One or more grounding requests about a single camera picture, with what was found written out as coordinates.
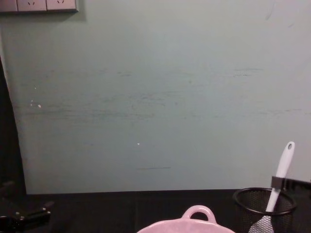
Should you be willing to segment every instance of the pink bowl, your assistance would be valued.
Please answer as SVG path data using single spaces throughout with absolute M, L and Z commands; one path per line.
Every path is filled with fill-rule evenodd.
M 194 213 L 201 212 L 208 221 L 191 219 Z M 166 220 L 152 224 L 138 233 L 234 233 L 232 230 L 216 223 L 213 212 L 203 205 L 190 207 L 179 219 Z

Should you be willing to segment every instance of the white plastic utensil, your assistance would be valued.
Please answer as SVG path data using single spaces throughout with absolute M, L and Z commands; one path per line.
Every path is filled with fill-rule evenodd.
M 286 173 L 292 161 L 294 150 L 295 142 L 289 142 L 282 153 L 280 162 L 277 167 L 276 177 L 284 178 L 286 176 Z M 281 190 L 279 189 L 272 189 L 266 212 L 272 212 L 274 210 L 280 191 Z M 271 224 L 271 216 L 263 216 L 258 222 L 255 222 L 251 226 L 248 233 L 274 233 Z

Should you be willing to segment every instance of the wire mesh cup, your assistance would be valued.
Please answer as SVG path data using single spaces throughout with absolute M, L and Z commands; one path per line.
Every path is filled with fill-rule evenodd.
M 266 212 L 271 189 L 269 188 L 245 188 L 234 193 L 236 203 L 236 226 L 237 233 L 248 233 L 252 225 L 264 216 L 271 221 L 273 231 L 271 233 L 286 233 L 292 228 L 293 210 L 296 202 L 287 194 L 281 192 L 273 212 Z

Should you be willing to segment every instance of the painted wall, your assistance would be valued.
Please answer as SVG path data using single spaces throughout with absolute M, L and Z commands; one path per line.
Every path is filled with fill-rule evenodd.
M 0 19 L 28 193 L 311 178 L 311 0 L 81 5 Z

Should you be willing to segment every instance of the black table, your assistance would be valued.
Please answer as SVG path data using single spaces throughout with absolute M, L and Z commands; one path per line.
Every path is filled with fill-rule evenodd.
M 18 201 L 34 209 L 53 200 L 50 223 L 28 233 L 136 233 L 157 221 L 180 218 L 193 205 L 209 207 L 218 224 L 235 230 L 235 190 L 148 191 L 28 195 Z M 296 195 L 295 232 L 311 232 L 311 199 Z M 194 218 L 206 219 L 195 214 Z

